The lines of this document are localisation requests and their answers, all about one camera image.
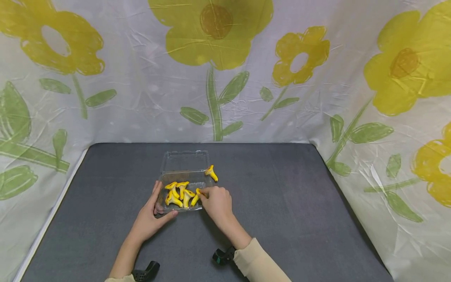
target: beige sleeve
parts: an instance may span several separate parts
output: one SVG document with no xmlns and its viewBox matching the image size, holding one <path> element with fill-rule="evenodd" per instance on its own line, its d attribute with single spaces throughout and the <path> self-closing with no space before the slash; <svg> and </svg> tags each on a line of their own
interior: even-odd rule
<svg viewBox="0 0 451 282">
<path fill-rule="evenodd" d="M 108 278 L 105 282 L 135 282 L 133 275 L 125 276 L 124 278 Z"/>
<path fill-rule="evenodd" d="M 291 282 L 255 238 L 246 248 L 235 251 L 233 261 L 250 282 Z"/>
</svg>

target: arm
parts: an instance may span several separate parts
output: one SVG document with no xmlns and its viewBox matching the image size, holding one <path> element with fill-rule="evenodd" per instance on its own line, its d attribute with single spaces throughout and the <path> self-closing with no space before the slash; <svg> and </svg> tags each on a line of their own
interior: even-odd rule
<svg viewBox="0 0 451 282">
<path fill-rule="evenodd" d="M 206 188 L 200 195 L 202 206 L 229 238 L 235 251 L 235 264 L 250 282 L 291 282 L 287 275 L 263 250 L 257 239 L 251 238 L 232 212 L 232 197 L 229 191 L 217 186 Z"/>
<path fill-rule="evenodd" d="M 177 215 L 176 211 L 172 211 L 162 218 L 155 218 L 155 203 L 162 186 L 163 184 L 160 181 L 155 182 L 152 195 L 136 217 L 130 233 L 117 254 L 106 282 L 133 282 L 131 273 L 141 245 Z"/>
</svg>

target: sleeve cuff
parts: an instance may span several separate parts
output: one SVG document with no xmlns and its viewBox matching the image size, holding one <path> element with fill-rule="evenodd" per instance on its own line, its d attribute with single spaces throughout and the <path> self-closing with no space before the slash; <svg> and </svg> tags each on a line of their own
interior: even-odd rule
<svg viewBox="0 0 451 282">
<path fill-rule="evenodd" d="M 108 278 L 105 282 L 135 282 L 135 278 L 133 278 L 133 275 L 130 274 L 123 278 Z"/>
<path fill-rule="evenodd" d="M 264 252 L 265 251 L 260 246 L 257 239 L 253 238 L 246 248 L 235 251 L 235 257 L 233 261 L 240 269 L 241 273 L 244 276 L 247 276 L 249 273 L 250 264 Z"/>
</svg>

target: clear plastic container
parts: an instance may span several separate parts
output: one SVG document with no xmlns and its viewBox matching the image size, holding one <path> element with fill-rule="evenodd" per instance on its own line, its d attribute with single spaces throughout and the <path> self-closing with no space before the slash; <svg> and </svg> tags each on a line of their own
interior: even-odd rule
<svg viewBox="0 0 451 282">
<path fill-rule="evenodd" d="M 213 179 L 205 175 L 205 171 L 210 166 L 207 151 L 184 151 L 184 152 L 166 152 L 161 165 L 160 181 L 163 182 L 163 189 L 158 195 L 156 202 L 159 213 L 168 213 L 171 210 L 179 212 L 195 211 L 202 209 L 202 202 L 199 200 L 194 207 L 191 207 L 191 200 L 188 208 L 179 208 L 176 204 L 166 206 L 165 199 L 169 190 L 164 187 L 172 182 L 185 182 L 189 184 L 186 189 L 196 193 L 197 188 L 213 186 Z"/>
</svg>

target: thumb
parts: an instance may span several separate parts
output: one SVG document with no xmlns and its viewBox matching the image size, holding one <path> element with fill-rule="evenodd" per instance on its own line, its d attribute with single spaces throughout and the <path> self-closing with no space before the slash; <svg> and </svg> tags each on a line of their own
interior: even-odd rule
<svg viewBox="0 0 451 282">
<path fill-rule="evenodd" d="M 171 219 L 175 218 L 177 216 L 179 212 L 177 211 L 171 211 L 170 213 L 168 213 L 167 215 L 161 217 L 158 219 L 158 221 L 160 222 L 161 226 L 165 225 L 166 223 L 168 223 L 169 221 L 171 221 Z"/>
<path fill-rule="evenodd" d="M 204 194 L 199 194 L 199 198 L 202 201 L 202 204 L 207 203 L 208 199 L 204 196 Z"/>
</svg>

